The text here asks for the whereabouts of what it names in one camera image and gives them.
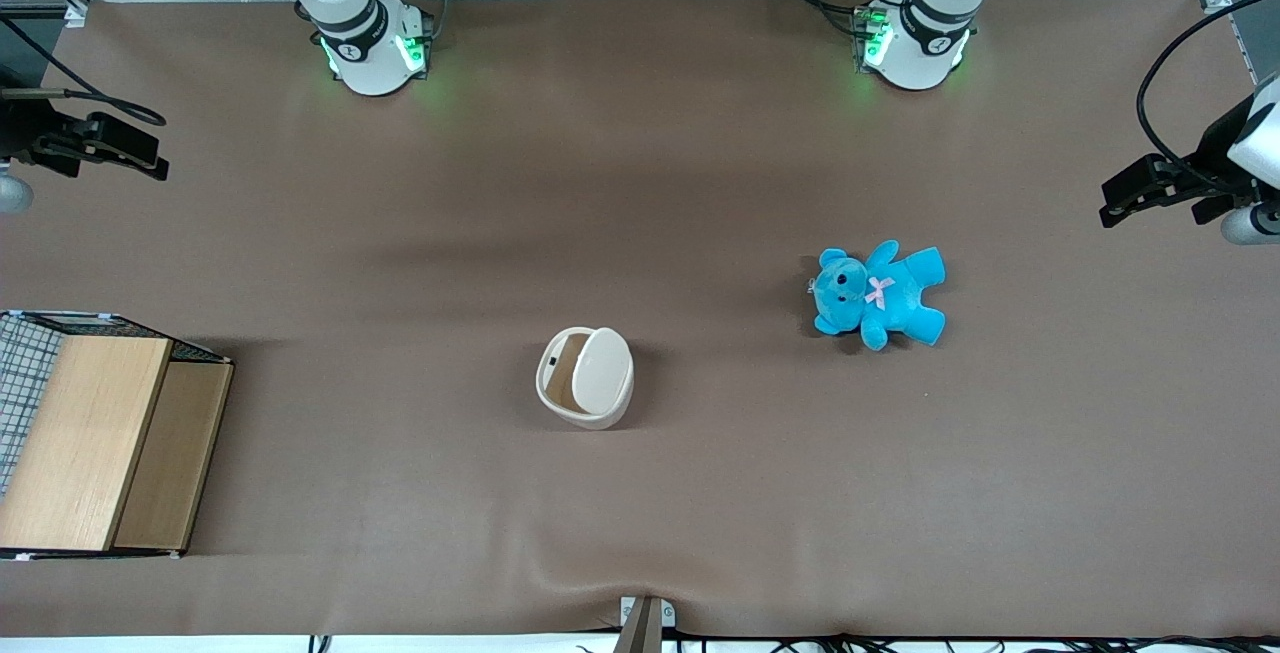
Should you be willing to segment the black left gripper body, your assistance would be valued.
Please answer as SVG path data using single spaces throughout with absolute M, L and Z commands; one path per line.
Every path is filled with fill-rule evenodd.
M 1192 216 L 1204 225 L 1220 219 L 1225 227 L 1257 227 L 1260 224 L 1260 184 L 1244 166 L 1235 164 L 1228 151 L 1245 128 L 1254 102 L 1249 93 L 1201 134 L 1196 150 L 1188 155 L 1169 155 L 1172 187 L 1196 188 L 1199 198 L 1189 198 Z

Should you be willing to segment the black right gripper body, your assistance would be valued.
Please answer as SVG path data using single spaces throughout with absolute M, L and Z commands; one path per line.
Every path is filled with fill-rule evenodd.
M 96 164 L 83 133 L 88 123 L 58 111 L 54 100 L 83 99 L 79 91 L 4 91 L 1 155 L 61 175 L 79 175 L 82 163 Z

